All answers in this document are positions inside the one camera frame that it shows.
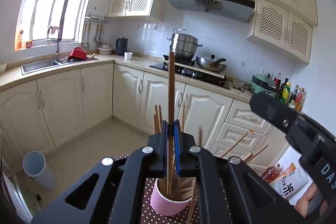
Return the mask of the person right hand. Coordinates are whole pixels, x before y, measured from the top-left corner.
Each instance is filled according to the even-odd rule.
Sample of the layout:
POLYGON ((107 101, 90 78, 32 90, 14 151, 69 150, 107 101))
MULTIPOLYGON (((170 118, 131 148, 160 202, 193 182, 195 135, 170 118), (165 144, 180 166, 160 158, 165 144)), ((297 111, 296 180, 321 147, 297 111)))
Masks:
POLYGON ((318 188, 316 184, 312 182, 303 196, 295 204, 295 210, 297 210, 304 218, 308 215, 309 204, 313 198, 317 197, 317 194, 318 188))

